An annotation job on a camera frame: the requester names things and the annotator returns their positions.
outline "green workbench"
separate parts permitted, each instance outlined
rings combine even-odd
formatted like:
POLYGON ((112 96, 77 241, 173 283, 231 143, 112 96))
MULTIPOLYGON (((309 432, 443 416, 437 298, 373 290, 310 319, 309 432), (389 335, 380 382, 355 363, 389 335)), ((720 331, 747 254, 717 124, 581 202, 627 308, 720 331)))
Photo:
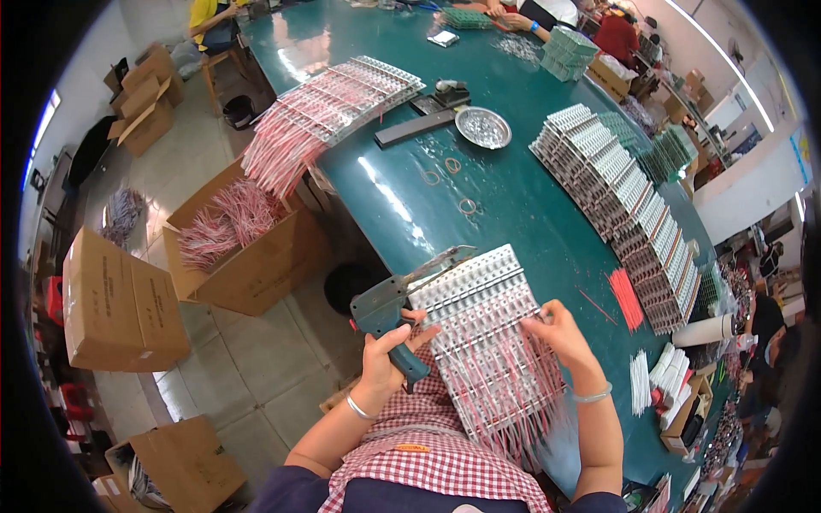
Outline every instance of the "green workbench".
MULTIPOLYGON (((651 410, 641 418, 631 415, 629 369, 630 356, 641 348, 655 364, 670 337, 656 337, 647 323, 628 332, 606 276, 621 267, 616 255, 527 149, 552 112, 576 103, 594 112, 620 112, 618 106, 587 79, 559 82, 540 66, 492 47, 503 36, 498 30, 463 30, 459 42, 440 48, 426 40, 438 31, 434 14, 418 8, 381 11, 315 0, 251 21, 242 30, 278 94, 328 66, 367 55, 421 77, 428 85, 425 93, 439 78, 466 81, 473 105, 507 120, 513 140, 504 149, 476 147, 450 126, 381 150, 375 131, 417 117, 401 105, 384 115, 382 125, 371 122, 318 164, 393 273, 409 273, 454 245, 475 245, 484 252, 512 244, 536 300, 558 298, 573 312, 613 384, 624 433, 625 477, 652 484, 670 472, 671 506, 677 507, 695 465, 667 451, 651 410), (448 157, 460 162, 458 173, 446 169, 448 157), (426 172, 436 173, 438 181, 431 175, 426 181, 426 172), (460 211, 463 199, 475 202, 471 215, 460 211)), ((691 221, 703 231, 697 218, 691 221)), ((727 393, 714 393, 717 412, 727 393)), ((711 415, 713 423, 717 417, 711 415)))

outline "navy blue shirt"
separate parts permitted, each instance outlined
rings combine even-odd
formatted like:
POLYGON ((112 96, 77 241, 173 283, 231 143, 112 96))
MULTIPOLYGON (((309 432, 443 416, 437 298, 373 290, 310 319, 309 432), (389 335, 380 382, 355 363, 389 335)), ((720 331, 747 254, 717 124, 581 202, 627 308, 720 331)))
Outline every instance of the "navy blue shirt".
MULTIPOLYGON (((328 480, 308 469, 296 466, 277 467, 259 491, 253 513, 315 513, 328 498, 328 480)), ((377 479, 352 479, 345 489, 343 513, 451 513, 458 506, 470 504, 483 513, 527 513, 523 501, 496 501, 458 497, 429 492, 404 484, 377 479)), ((626 513, 627 506, 618 495, 595 492, 583 496, 566 513, 626 513)))

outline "metal bowl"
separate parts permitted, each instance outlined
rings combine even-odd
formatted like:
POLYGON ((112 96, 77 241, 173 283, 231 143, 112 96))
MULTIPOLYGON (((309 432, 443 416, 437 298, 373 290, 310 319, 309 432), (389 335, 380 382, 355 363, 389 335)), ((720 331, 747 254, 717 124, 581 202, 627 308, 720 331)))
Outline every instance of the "metal bowl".
POLYGON ((465 139, 482 148, 504 148, 511 142, 511 127, 494 111, 465 107, 456 114, 456 128, 465 139))

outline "red stool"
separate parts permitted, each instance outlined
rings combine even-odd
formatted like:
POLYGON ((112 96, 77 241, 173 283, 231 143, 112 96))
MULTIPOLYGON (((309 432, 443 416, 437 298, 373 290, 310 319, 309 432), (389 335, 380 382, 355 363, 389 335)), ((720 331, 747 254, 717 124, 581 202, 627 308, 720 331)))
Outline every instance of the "red stool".
POLYGON ((94 420, 94 408, 85 400, 85 385, 83 383, 64 383, 60 385, 62 401, 65 403, 66 419, 91 422, 94 420))
POLYGON ((46 311, 52 320, 62 323, 62 276, 52 276, 48 279, 48 290, 46 292, 46 311))

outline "yellow shirt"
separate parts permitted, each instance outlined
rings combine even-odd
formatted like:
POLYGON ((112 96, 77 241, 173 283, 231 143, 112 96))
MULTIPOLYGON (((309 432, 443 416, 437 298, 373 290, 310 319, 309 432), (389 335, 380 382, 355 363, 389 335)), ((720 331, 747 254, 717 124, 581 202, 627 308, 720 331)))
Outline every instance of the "yellow shirt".
MULTIPOLYGON (((236 0, 236 5, 242 7, 250 0, 236 0)), ((209 20, 217 14, 217 0, 194 0, 191 3, 191 19, 188 21, 188 27, 193 29, 200 26, 204 21, 209 20)), ((202 45, 205 34, 197 34, 194 36, 194 41, 199 45, 200 51, 207 50, 202 45)))

